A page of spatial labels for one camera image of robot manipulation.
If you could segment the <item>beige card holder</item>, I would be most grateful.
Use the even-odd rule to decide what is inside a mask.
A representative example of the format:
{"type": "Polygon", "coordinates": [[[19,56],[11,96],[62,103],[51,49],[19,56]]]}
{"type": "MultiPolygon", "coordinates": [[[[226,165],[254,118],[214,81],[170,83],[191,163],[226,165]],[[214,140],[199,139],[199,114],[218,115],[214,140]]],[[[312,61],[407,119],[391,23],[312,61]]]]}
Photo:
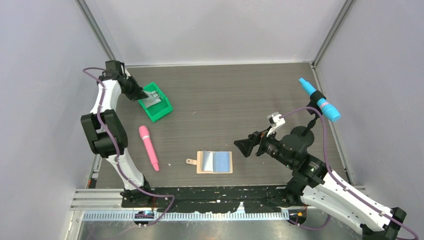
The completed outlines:
{"type": "Polygon", "coordinates": [[[185,163],[196,166],[197,174],[233,173],[233,155],[231,151],[198,151],[196,159],[187,158],[185,163]]]}

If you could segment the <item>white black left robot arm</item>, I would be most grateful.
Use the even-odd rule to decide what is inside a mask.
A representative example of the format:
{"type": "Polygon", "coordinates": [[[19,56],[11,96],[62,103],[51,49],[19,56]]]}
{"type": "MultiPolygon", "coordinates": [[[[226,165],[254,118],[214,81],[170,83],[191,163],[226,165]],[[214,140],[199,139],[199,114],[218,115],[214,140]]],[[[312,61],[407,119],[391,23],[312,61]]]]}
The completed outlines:
{"type": "Polygon", "coordinates": [[[107,160],[123,182],[120,195],[125,201],[148,207],[154,200],[150,185],[137,169],[128,151],[128,136],[117,113],[120,95],[131,101],[148,98],[143,88],[118,60],[105,62],[96,77],[98,94],[90,113],[80,122],[91,151],[107,160]]]}

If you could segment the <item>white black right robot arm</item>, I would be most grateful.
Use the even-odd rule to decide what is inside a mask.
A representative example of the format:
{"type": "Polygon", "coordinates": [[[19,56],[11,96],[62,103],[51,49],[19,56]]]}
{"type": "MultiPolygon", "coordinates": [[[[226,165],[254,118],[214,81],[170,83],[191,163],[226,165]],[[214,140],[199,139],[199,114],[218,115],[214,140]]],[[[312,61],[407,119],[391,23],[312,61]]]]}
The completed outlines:
{"type": "Polygon", "coordinates": [[[300,136],[288,134],[278,140],[266,130],[255,131],[246,139],[234,141],[234,145],[246,158],[258,146],[257,156],[268,154],[292,171],[292,179],[283,191],[291,205],[315,207],[355,230],[364,240],[398,237],[406,212],[381,205],[328,170],[322,160],[307,152],[308,146],[300,136]]]}

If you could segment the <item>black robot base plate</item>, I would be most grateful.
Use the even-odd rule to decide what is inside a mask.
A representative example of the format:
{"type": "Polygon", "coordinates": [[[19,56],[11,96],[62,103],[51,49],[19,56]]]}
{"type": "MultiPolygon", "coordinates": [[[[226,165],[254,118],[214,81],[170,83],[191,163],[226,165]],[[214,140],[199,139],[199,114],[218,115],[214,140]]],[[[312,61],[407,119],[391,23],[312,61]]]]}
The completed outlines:
{"type": "Polygon", "coordinates": [[[307,206],[286,190],[285,185],[156,187],[147,195],[123,190],[123,208],[151,208],[160,213],[234,213],[244,207],[247,213],[276,213],[280,208],[307,206]]]}

